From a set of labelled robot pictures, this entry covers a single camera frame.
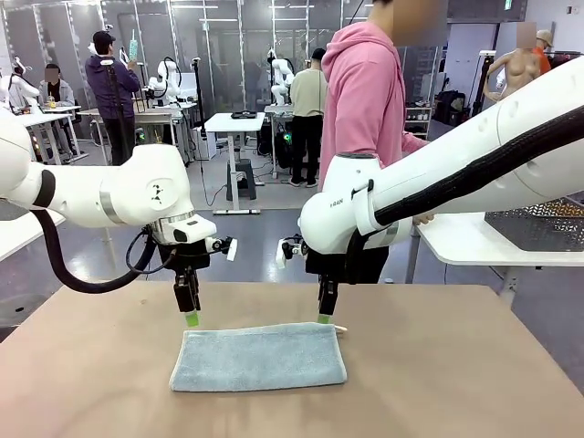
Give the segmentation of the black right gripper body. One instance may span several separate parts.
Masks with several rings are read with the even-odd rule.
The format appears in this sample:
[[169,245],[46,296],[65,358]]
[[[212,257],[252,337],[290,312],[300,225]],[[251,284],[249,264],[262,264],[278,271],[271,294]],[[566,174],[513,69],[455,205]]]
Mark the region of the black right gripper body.
[[308,249],[305,270],[308,274],[326,276],[331,281],[346,282],[345,256],[343,254],[322,255]]

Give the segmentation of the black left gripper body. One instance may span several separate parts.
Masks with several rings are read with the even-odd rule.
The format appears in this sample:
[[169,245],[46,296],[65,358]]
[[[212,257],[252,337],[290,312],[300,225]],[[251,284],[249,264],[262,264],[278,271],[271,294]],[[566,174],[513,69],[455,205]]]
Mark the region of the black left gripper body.
[[210,255],[205,241],[171,245],[172,260],[169,269],[175,273],[175,284],[198,285],[197,271],[210,265]]

